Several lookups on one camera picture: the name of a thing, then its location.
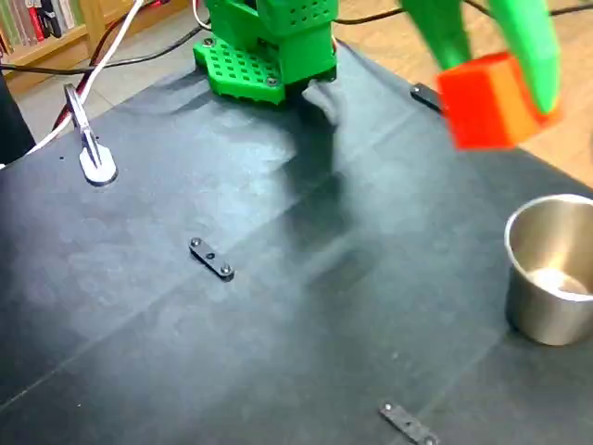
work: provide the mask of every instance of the metal clamp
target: metal clamp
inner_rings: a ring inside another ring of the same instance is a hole
[[[234,269],[202,238],[192,238],[189,249],[208,268],[224,281],[234,278]]]
[[[118,169],[111,152],[106,146],[101,146],[96,142],[97,137],[86,117],[76,88],[71,83],[67,83],[64,85],[64,92],[74,126],[81,133],[82,152],[79,158],[86,180],[96,186],[115,181],[118,176]]]
[[[404,433],[416,445],[440,445],[440,439],[401,406],[386,403],[379,413],[389,424]]]
[[[438,93],[431,87],[426,86],[423,83],[416,83],[411,87],[410,95],[413,99],[417,100],[421,104],[425,104],[428,108],[436,111],[437,113],[443,112]]]

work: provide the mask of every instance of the green robot base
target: green robot base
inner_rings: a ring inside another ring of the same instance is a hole
[[[194,46],[218,95],[280,104],[335,78],[338,0],[207,0],[212,36]]]

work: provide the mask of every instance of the stainless steel cup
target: stainless steel cup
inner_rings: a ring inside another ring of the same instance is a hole
[[[593,331],[593,200],[541,197],[507,222],[512,264],[509,321],[546,345],[573,343]]]

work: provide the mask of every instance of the orange cube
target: orange cube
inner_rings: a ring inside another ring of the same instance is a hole
[[[438,76],[438,90],[459,150],[510,149],[561,117],[542,114],[509,53],[471,60]]]

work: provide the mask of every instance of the hole pattern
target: hole pattern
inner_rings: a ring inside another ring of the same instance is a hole
[[[287,23],[291,27],[308,27],[313,26],[315,22],[320,20],[327,20],[330,14],[328,7],[328,0],[305,0],[298,5],[292,5],[287,14]]]
[[[269,77],[279,77],[278,70],[269,61],[241,51],[233,51],[227,44],[220,44],[208,51],[214,75],[219,81],[241,80],[252,84],[265,84]]]

